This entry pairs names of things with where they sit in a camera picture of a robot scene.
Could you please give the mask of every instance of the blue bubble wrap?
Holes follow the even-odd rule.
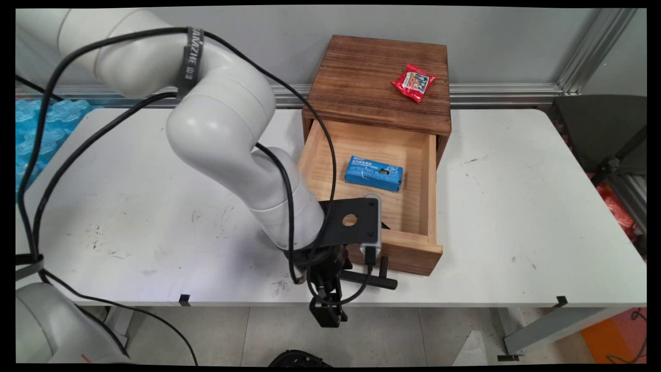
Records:
[[[28,187],[37,178],[46,164],[53,158],[57,150],[69,137],[83,117],[97,106],[91,106],[85,100],[71,101],[66,99],[50,105],[46,113],[46,127],[42,137],[42,145],[34,166]],[[16,195],[19,197],[19,185],[27,168],[36,134],[37,120],[41,100],[16,101]]]

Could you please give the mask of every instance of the table surface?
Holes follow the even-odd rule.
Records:
[[[31,216],[65,157],[122,111],[85,117],[26,192]],[[42,221],[46,267],[131,305],[178,305],[181,294],[193,306],[309,303],[240,200],[173,153],[170,111],[138,112],[71,166]],[[298,159],[300,116],[277,110],[260,142]],[[646,304],[646,265],[544,113],[456,110],[452,121],[436,182],[443,257],[431,276],[392,271],[397,290],[368,287],[349,306]],[[27,252],[18,209],[16,252]]]
[[[307,97],[323,120],[450,132],[446,46],[341,35],[330,41]],[[406,72],[407,64],[438,77],[420,103],[391,84]],[[307,108],[303,116],[312,118]]]

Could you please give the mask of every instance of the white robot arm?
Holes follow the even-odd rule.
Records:
[[[17,9],[17,26],[63,56],[92,42],[131,32],[171,27],[148,10]],[[129,98],[142,98],[175,86],[187,43],[185,34],[154,36],[107,46],[76,62]],[[215,179],[241,198],[264,231],[288,248],[287,195],[280,171],[253,151],[275,111],[266,78],[234,53],[204,45],[194,88],[172,111],[167,138],[188,165]],[[294,249],[317,237],[324,213],[295,162],[270,149],[289,175],[294,204]]]

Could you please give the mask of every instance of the wooden cabinet top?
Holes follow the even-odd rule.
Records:
[[[323,120],[449,134],[450,101],[444,45],[333,35],[308,101]],[[437,80],[421,103],[391,82],[412,64]],[[307,107],[304,118],[313,118]]]

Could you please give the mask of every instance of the floor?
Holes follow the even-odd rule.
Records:
[[[594,363],[580,333],[531,350],[519,362],[498,362],[496,356],[505,354],[503,330],[497,311],[488,308],[350,307],[349,321],[333,329],[320,328],[304,306],[145,309],[188,338],[200,365],[266,367],[283,351],[300,349],[333,367],[446,366],[473,330],[481,332],[489,365]],[[529,320],[544,310],[522,312]],[[184,342],[144,314],[134,314],[128,337],[127,351],[136,363],[192,363]]]

